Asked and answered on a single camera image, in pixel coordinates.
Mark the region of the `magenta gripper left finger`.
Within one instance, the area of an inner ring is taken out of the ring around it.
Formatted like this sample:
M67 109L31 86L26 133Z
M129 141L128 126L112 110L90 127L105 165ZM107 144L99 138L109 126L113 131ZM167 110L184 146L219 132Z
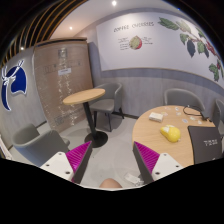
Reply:
M41 169L79 184L82 181L91 153L92 142L89 141L67 153L57 152L41 166Z

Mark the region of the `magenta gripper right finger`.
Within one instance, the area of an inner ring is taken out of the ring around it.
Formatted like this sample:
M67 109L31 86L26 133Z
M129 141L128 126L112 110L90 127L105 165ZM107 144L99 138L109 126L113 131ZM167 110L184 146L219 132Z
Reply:
M138 142L133 144L133 154L140 171L140 178L145 185L183 168L168 153L159 154Z

